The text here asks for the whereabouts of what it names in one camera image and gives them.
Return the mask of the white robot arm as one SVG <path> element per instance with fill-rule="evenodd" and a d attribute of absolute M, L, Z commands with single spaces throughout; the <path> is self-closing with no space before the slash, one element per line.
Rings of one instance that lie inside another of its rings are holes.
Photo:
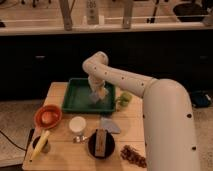
<path fill-rule="evenodd" d="M 143 99 L 147 171 L 200 171 L 192 104 L 180 83 L 112 68 L 101 51 L 82 68 L 94 92 L 108 82 Z"/>

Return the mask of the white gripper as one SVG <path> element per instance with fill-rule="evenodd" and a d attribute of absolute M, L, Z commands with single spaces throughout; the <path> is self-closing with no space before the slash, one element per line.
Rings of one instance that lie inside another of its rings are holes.
<path fill-rule="evenodd" d="M 93 92 L 98 92 L 98 96 L 101 100 L 104 100 L 109 91 L 105 88 L 105 81 L 97 79 L 93 76 L 88 77 L 90 88 Z"/>

